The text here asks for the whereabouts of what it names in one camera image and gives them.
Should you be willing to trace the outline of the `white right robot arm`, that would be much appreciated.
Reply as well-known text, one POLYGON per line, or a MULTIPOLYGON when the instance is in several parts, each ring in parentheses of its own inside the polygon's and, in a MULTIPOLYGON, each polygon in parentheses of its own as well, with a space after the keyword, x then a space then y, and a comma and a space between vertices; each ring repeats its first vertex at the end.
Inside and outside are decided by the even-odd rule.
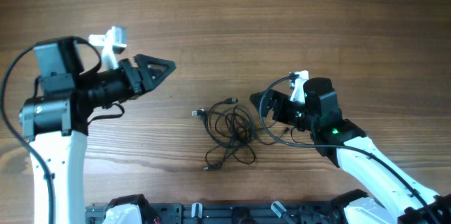
POLYGON ((307 131, 312 142, 292 147, 311 148, 365 188, 335 200, 335 221, 342 223, 449 223, 450 196, 423 186, 387 158, 372 139, 342 116, 328 78, 305 79, 291 74, 292 94, 269 86, 250 96, 259 119, 272 113, 274 121, 307 131))

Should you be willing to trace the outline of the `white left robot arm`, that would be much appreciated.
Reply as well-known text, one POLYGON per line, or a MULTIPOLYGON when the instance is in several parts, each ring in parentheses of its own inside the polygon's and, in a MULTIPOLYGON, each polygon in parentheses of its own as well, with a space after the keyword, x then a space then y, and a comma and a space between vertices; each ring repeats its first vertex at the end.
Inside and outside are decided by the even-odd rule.
POLYGON ((85 70, 81 44, 116 51, 106 41, 89 43, 80 37, 49 39, 33 47, 42 95, 25 101, 20 123, 32 150, 36 223, 84 222, 83 168, 94 109, 137 99, 176 69, 173 61, 138 54, 133 63, 123 59, 101 71, 106 59, 98 51, 98 64, 85 70))

